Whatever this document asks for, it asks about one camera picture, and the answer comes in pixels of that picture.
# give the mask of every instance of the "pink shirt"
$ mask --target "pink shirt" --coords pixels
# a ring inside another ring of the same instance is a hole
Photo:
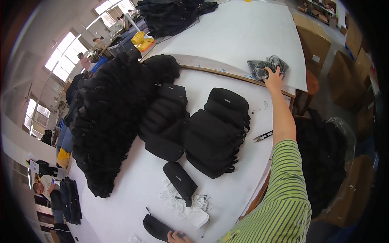
[[[91,66],[91,63],[88,61],[87,58],[80,59],[81,65],[85,70],[89,71],[89,67]]]

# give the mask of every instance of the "striped shirt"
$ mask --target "striped shirt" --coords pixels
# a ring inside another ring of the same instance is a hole
[[[259,206],[217,243],[305,242],[311,220],[297,143],[275,145],[268,190]]]

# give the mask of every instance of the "wooden stool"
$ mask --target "wooden stool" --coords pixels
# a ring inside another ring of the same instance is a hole
[[[294,100],[294,104],[296,105],[296,109],[297,109],[297,115],[304,115],[305,114],[305,112],[307,111],[307,109],[309,107],[309,104],[311,104],[311,101],[312,101],[314,94],[316,94],[319,91],[319,82],[318,82],[317,78],[315,77],[315,75],[313,75],[313,73],[311,73],[309,70],[306,70],[306,73],[307,73],[307,89],[308,89],[308,91],[305,92],[305,91],[298,90],[296,98]],[[308,98],[305,101],[303,109],[301,111],[299,111],[299,109],[300,109],[299,108],[299,99],[303,93],[307,94]]]

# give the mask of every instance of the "yellow machine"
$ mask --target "yellow machine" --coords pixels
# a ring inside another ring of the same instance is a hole
[[[145,35],[146,34],[143,31],[138,31],[131,39],[132,44],[134,44],[140,52],[146,51],[155,42],[153,38],[145,39]]]

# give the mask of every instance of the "hand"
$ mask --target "hand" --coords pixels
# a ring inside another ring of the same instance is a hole
[[[280,75],[280,67],[277,66],[277,70],[275,71],[275,73],[273,73],[273,71],[268,67],[265,67],[265,70],[269,72],[269,77],[267,79],[264,79],[264,81],[270,93],[281,91],[282,77],[284,75]]]
[[[175,231],[172,234],[172,231],[169,231],[168,233],[168,242],[169,243],[193,243],[187,236],[184,236],[182,238],[179,238],[177,234],[181,234],[179,231]]]

